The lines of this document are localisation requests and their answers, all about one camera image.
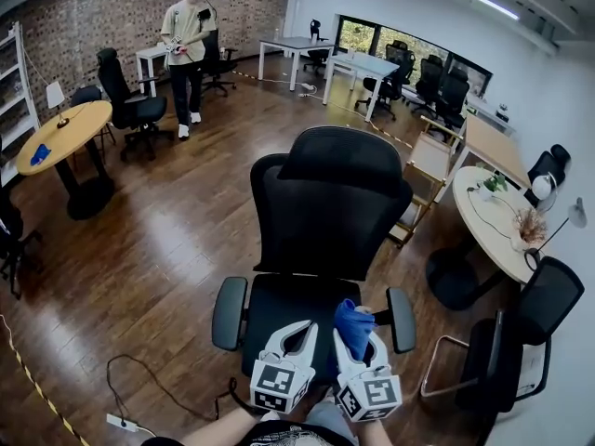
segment black pants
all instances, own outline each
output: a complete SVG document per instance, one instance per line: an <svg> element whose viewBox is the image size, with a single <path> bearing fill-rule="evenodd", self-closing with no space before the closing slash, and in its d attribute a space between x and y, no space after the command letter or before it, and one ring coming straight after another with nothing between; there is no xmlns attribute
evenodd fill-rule
<svg viewBox="0 0 595 446"><path fill-rule="evenodd" d="M190 94L190 112L198 112L201 109L201 93L203 91L203 72L200 71L201 63L172 64L169 66L171 76L171 88L174 92L174 105L178 122L188 125L188 94L186 80L190 79L192 92Z"/></svg>

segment vase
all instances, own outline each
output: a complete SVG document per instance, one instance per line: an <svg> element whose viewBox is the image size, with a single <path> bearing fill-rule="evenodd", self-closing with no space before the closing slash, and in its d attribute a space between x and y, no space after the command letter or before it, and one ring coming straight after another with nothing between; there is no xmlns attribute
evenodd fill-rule
<svg viewBox="0 0 595 446"><path fill-rule="evenodd" d="M488 202L492 199L492 197L494 196L494 192L488 190L488 188L485 185L481 185L480 186L480 198L484 201L484 202Z"/></svg>

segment blue towel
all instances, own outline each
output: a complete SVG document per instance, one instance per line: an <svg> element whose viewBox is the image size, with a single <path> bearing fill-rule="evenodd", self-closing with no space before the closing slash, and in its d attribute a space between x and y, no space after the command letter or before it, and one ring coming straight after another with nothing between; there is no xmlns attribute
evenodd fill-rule
<svg viewBox="0 0 595 446"><path fill-rule="evenodd" d="M335 311L335 327L350 350L353 359L362 361L372 329L377 327L374 323L374 316L358 312L355 310L353 301L345 299Z"/></svg>

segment brick wall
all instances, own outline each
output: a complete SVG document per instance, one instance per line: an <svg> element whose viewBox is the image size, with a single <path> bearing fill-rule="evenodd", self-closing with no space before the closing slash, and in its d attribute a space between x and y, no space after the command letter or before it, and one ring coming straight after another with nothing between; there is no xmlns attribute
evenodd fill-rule
<svg viewBox="0 0 595 446"><path fill-rule="evenodd" d="M0 18L0 39L11 22L23 27L25 49L48 82L60 81L69 98L76 88L97 82L97 52L118 51L131 89L136 89L135 52L159 41L167 8L179 0L29 0ZM287 0L209 0L218 12L219 43L258 53L258 39L280 27ZM28 65L35 108L41 123L53 111L46 107L45 84Z"/></svg>

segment white t-shirt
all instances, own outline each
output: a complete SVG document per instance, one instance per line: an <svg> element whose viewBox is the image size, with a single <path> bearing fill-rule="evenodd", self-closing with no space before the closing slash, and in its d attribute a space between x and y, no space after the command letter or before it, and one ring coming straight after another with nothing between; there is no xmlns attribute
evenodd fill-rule
<svg viewBox="0 0 595 446"><path fill-rule="evenodd" d="M199 13L209 9L211 17L208 20L201 20ZM213 32L217 29L215 23L215 10L207 2L196 5L189 4L186 0L177 2L167 9L164 18L164 25L161 34L169 35L172 39L180 36L182 44L191 40L200 32ZM169 55L169 64L189 64L201 61L205 57L205 45L202 41L197 41L191 45L186 45L188 52L186 55Z"/></svg>

